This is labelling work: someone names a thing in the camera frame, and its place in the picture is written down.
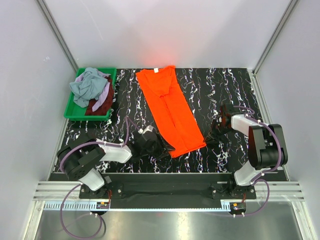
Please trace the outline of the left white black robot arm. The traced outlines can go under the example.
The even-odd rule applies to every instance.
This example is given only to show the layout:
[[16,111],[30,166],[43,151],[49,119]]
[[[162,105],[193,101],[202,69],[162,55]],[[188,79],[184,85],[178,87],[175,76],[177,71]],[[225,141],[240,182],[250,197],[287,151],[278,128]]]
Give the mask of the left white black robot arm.
[[103,198],[108,193],[108,186],[96,170],[100,162],[125,164],[145,156],[162,159],[174,150],[160,134],[147,130],[135,132],[127,143],[111,143],[86,135],[61,147],[56,156],[60,171],[70,181],[79,181],[95,197]]

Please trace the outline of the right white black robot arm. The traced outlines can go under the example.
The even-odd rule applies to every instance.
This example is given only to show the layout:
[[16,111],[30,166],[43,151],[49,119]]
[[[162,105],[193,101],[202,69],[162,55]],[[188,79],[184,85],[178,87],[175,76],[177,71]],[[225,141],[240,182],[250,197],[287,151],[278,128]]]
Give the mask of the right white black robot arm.
[[264,174],[276,171],[288,162],[282,126],[254,119],[254,113],[248,107],[223,104],[204,140],[208,145],[216,145],[222,143],[229,132],[240,132],[248,137],[248,161],[232,174],[225,189],[235,199]]

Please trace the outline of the orange t shirt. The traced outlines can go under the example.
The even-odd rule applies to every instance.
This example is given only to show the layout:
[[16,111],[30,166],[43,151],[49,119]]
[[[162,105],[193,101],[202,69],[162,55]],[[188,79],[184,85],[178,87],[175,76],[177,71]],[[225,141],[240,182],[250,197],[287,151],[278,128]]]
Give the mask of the orange t shirt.
[[171,157],[177,158],[206,146],[173,65],[157,71],[143,69],[136,73],[136,78],[160,135],[173,147],[169,151]]

